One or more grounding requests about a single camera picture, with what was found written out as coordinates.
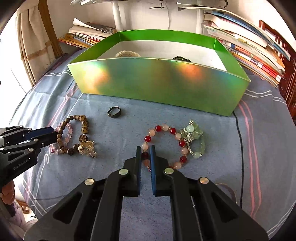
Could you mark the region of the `operator hand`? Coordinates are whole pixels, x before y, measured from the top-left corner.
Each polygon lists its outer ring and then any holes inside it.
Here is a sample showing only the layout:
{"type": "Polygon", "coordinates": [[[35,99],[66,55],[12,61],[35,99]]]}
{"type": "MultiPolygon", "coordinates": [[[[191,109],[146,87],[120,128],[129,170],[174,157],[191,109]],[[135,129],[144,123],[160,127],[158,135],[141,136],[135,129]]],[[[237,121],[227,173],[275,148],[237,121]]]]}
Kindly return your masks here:
{"type": "Polygon", "coordinates": [[[1,199],[4,204],[11,205],[15,200],[15,184],[14,181],[9,182],[1,190],[1,199]]]}

